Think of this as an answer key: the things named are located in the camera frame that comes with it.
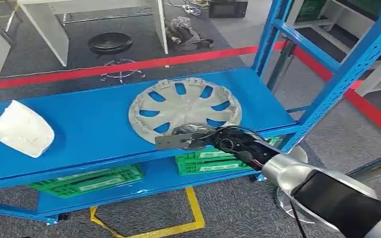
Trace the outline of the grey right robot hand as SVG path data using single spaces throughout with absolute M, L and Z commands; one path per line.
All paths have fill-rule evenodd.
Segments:
M 178 127 L 175 127 L 172 130 L 171 135 L 196 133 L 201 134 L 201 137 L 203 137 L 207 134 L 212 134 L 215 131 L 215 129 L 215 127 L 212 127 L 205 123 L 185 123 Z M 210 138 L 199 139 L 196 142 L 191 142 L 189 146 L 185 147 L 185 149 L 201 150 L 204 149 L 206 146 L 211 145 L 211 141 L 212 140 Z

